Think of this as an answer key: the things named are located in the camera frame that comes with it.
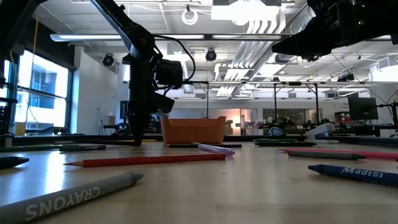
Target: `gray crayon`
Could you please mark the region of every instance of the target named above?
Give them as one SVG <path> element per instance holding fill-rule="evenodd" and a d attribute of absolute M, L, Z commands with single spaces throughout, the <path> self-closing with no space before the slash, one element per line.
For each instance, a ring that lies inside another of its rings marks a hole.
<path fill-rule="evenodd" d="M 123 174 L 0 207 L 0 223 L 26 223 L 133 186 L 142 174 Z"/>
<path fill-rule="evenodd" d="M 296 151 L 289 150 L 288 154 L 290 156 L 301 156 L 301 157 L 311 157 L 319 159 L 366 159 L 366 156 L 352 153 L 338 153 L 338 152 L 314 152 L 314 151 Z"/>

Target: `table surface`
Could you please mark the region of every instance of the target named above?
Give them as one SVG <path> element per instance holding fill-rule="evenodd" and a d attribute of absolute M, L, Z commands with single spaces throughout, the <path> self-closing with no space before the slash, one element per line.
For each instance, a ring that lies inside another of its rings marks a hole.
<path fill-rule="evenodd" d="M 225 161 L 81 168 L 64 162 L 112 157 L 198 154 L 166 149 L 108 146 L 106 151 L 1 153 L 30 161 L 0 170 L 0 205 L 106 179 L 144 174 L 131 188 L 44 218 L 39 223 L 395 223 L 397 189 L 317 174 L 308 165 L 333 164 L 398 172 L 395 161 L 342 161 L 289 157 L 279 147 L 242 149 Z M 319 144 L 328 149 L 398 152 L 389 148 Z"/>

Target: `security camera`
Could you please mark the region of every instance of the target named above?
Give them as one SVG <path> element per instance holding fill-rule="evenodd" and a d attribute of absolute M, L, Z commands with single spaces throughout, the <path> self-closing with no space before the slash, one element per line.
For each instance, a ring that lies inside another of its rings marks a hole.
<path fill-rule="evenodd" d="M 208 62 L 212 62 L 212 61 L 216 60 L 216 58 L 217 58 L 217 54 L 214 51 L 214 49 L 208 49 L 207 54 L 206 54 L 206 60 Z"/>
<path fill-rule="evenodd" d="M 112 53 L 107 53 L 104 57 L 104 60 L 102 61 L 102 63 L 105 66 L 112 66 L 114 63 L 114 59 L 113 59 L 113 54 Z"/>

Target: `orange plastic basket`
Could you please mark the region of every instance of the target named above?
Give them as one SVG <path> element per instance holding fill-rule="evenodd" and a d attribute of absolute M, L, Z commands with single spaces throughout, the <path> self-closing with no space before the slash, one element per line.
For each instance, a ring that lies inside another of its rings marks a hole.
<path fill-rule="evenodd" d="M 192 142 L 214 143 L 223 142 L 225 119 L 169 119 L 161 118 L 163 141 L 166 144 L 186 144 Z"/>

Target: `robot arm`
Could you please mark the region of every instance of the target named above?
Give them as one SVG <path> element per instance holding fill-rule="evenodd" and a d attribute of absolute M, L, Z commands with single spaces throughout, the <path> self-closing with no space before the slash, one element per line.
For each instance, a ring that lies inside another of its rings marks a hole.
<path fill-rule="evenodd" d="M 396 0 L 307 0 L 316 16 L 288 39 L 272 46 L 275 53 L 301 56 L 315 61 L 332 49 L 356 44 L 382 35 L 391 35 L 398 44 L 394 24 Z"/>
<path fill-rule="evenodd" d="M 0 63 L 7 59 L 6 55 L 11 51 L 36 7 L 45 1 L 3 0 L 3 3 L 0 3 L 0 21 L 10 21 L 9 12 L 12 12 L 13 16 L 11 22 L 7 22 L 8 27 L 0 34 Z M 158 84 L 165 85 L 163 88 L 173 89 L 182 86 L 181 63 L 162 59 L 163 55 L 155 45 L 154 36 L 130 20 L 123 12 L 124 6 L 118 6 L 112 0 L 90 0 L 90 2 L 122 37 L 129 51 L 129 54 L 123 58 L 123 63 L 130 65 L 127 118 L 134 140 L 139 146 L 150 114 L 158 110 L 167 113 L 171 111 L 174 100 L 155 91 L 159 89 Z M 0 85 L 2 86 L 4 82 L 4 74 L 1 74 Z"/>

